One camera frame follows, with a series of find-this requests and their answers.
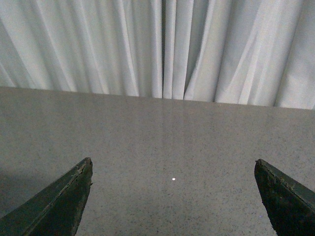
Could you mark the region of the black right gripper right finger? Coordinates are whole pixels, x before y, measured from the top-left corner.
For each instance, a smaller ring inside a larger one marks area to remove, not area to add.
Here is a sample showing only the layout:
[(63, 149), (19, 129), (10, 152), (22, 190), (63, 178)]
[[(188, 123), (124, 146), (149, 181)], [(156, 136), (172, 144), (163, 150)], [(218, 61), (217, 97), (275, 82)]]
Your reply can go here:
[(254, 177), (269, 220), (279, 236), (315, 234), (315, 193), (259, 159)]

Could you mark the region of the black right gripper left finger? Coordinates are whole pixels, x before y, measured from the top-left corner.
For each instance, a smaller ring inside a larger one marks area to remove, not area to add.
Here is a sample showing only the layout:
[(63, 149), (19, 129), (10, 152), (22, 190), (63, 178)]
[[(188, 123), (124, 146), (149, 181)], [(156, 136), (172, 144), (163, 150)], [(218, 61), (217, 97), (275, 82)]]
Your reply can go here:
[(0, 220), (2, 236), (74, 236), (92, 185), (93, 163), (71, 170)]

